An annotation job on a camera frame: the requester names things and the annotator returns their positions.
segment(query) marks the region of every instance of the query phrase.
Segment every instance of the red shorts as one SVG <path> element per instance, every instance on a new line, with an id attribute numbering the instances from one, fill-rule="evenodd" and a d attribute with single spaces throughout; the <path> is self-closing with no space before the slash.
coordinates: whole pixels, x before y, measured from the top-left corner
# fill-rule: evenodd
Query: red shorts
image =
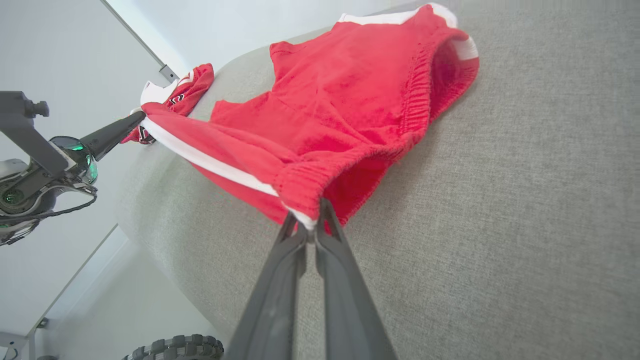
<path id="1" fill-rule="evenodd" d="M 477 74 L 473 40 L 446 8 L 409 15 L 343 16 L 313 40 L 273 44 L 271 91 L 219 101 L 209 122 L 148 103 L 143 125 L 277 222 L 291 210 L 313 227 L 326 197 L 344 224 Z"/>

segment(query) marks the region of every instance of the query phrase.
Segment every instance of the green light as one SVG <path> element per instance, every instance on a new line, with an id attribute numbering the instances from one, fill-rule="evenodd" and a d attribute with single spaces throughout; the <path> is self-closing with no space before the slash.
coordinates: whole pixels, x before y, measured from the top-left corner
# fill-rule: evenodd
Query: green light
<path id="1" fill-rule="evenodd" d="M 24 198 L 24 194 L 20 190 L 9 190 L 3 195 L 3 200 L 7 204 L 18 204 Z"/>
<path id="2" fill-rule="evenodd" d="M 85 176 L 89 180 L 89 184 L 93 184 L 96 179 L 98 179 L 98 167 L 95 166 L 91 155 L 86 156 L 86 164 L 89 165 L 89 167 L 86 169 Z"/>

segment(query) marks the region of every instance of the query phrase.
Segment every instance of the white wall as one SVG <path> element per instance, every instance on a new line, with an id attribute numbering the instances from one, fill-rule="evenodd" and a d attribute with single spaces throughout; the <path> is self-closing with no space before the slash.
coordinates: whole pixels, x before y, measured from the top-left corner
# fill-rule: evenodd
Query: white wall
<path id="1" fill-rule="evenodd" d="M 3 0 L 0 33 L 0 90 L 49 103 L 51 116 L 35 120 L 46 138 L 91 133 L 139 106 L 147 80 L 167 84 L 158 63 L 99 0 Z M 0 248 L 0 331 L 26 335 L 112 229 L 114 194 L 139 150 L 119 145 L 99 163 L 94 205 L 47 219 Z M 0 158 L 28 160 L 2 134 Z M 70 202 L 78 200 L 61 199 L 57 208 Z"/>
<path id="2" fill-rule="evenodd" d="M 108 0 L 155 53 L 164 47 L 193 68 L 214 70 L 259 47 L 411 0 Z M 149 30 L 149 25 L 156 32 Z M 172 67 L 171 61 L 160 58 Z"/>

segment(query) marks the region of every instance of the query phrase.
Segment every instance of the white stripe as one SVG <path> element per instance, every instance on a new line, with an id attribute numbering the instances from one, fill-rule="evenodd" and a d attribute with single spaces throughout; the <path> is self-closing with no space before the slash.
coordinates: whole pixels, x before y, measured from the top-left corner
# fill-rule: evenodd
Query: white stripe
<path id="1" fill-rule="evenodd" d="M 433 9 L 433 13 L 441 18 L 447 23 L 447 26 L 452 29 L 458 28 L 458 18 L 449 10 L 446 6 L 442 6 L 436 3 L 429 3 L 430 7 Z M 366 25 L 366 24 L 391 24 L 391 25 L 401 25 L 404 24 L 407 20 L 411 19 L 415 14 L 418 13 L 420 8 L 415 9 L 411 12 L 402 12 L 402 13 L 386 13 L 381 15 L 373 15 L 373 16 L 352 16 L 343 13 L 338 22 L 355 22 L 356 24 Z M 476 47 L 476 43 L 474 43 L 473 39 L 469 37 L 468 40 L 459 41 L 452 40 L 453 46 L 456 49 L 456 54 L 460 60 L 469 60 L 478 57 L 478 50 Z"/>
<path id="2" fill-rule="evenodd" d="M 460 40 L 451 40 L 453 47 L 456 48 L 456 53 L 458 54 L 458 59 L 460 60 L 469 60 L 475 59 L 478 57 L 478 49 L 476 47 L 476 43 L 474 39 L 469 37 L 464 41 Z"/>
<path id="3" fill-rule="evenodd" d="M 140 125 L 142 125 L 157 141 L 169 148 L 169 150 L 189 160 L 195 165 L 207 169 L 208 171 L 224 177 L 225 179 L 231 180 L 240 185 L 245 185 L 248 188 L 252 188 L 269 195 L 278 196 L 271 185 L 265 184 L 255 176 L 223 163 L 216 158 L 212 158 L 188 143 L 183 142 L 167 130 L 163 129 L 160 125 L 151 121 L 148 117 L 142 120 Z"/>
<path id="4" fill-rule="evenodd" d="M 316 224 L 318 223 L 317 219 L 312 220 L 307 214 L 304 214 L 298 210 L 292 209 L 289 206 L 285 205 L 284 203 L 282 204 L 284 205 L 285 208 L 287 208 L 287 210 L 291 211 L 293 216 L 295 216 L 298 219 L 298 221 L 307 228 L 307 230 L 312 231 L 316 227 Z"/>
<path id="5" fill-rule="evenodd" d="M 452 29 L 458 28 L 458 18 L 451 12 L 451 10 L 436 3 L 429 3 L 428 5 L 431 5 L 431 8 L 433 9 L 433 13 L 435 15 L 438 15 L 439 17 L 443 18 L 444 21 L 446 21 L 447 26 Z"/>

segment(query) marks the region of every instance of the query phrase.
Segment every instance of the gray couch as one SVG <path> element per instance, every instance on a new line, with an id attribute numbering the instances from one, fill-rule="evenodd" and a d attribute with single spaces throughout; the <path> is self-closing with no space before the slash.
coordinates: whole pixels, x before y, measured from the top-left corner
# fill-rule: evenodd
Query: gray couch
<path id="1" fill-rule="evenodd" d="M 476 41 L 476 82 L 345 229 L 399 358 L 638 359 L 637 2 L 444 5 Z M 191 117 L 273 82 L 252 51 Z M 132 173 L 122 229 L 227 344 L 279 226 L 160 144 Z M 308 261 L 298 355 L 324 359 Z"/>

